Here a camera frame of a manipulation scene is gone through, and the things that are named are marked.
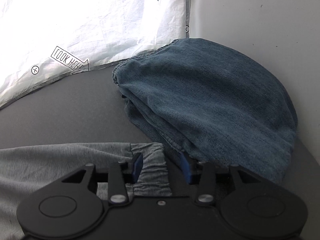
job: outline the white fabric bag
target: white fabric bag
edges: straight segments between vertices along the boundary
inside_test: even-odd
[[[186,37],[186,0],[0,0],[0,109]]]

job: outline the gray fabric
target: gray fabric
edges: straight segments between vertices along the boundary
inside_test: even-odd
[[[0,150],[0,239],[16,240],[23,232],[16,218],[20,201],[30,193],[76,168],[95,163],[108,168],[112,162],[128,161],[143,154],[143,168],[135,185],[126,185],[129,198],[172,195],[160,143],[77,143],[30,146]],[[97,196],[107,199],[107,183],[98,183]]]
[[[189,37],[190,9],[191,9],[191,0],[186,0],[186,38]]]

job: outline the black circular disc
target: black circular disc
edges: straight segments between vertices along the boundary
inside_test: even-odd
[[[77,202],[66,196],[53,196],[46,198],[39,205],[39,210],[47,217],[65,217],[77,208]]]
[[[86,188],[68,183],[57,191],[44,187],[33,193],[18,206],[17,218],[21,227],[34,236],[59,238],[86,230],[102,212],[100,198]]]
[[[308,216],[300,198],[262,183],[232,192],[222,200],[220,212],[236,232],[253,239],[291,236],[302,229]]]

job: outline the fabric fold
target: fabric fold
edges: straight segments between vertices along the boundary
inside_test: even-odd
[[[112,77],[129,120],[177,165],[186,152],[282,180],[297,115],[281,82],[254,60],[215,42],[179,39],[121,62]]]

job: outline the arrow graphic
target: arrow graphic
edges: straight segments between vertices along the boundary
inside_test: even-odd
[[[82,61],[59,46],[54,49],[50,57],[60,64],[71,68],[73,70],[72,74],[89,71],[88,58],[85,61]]]

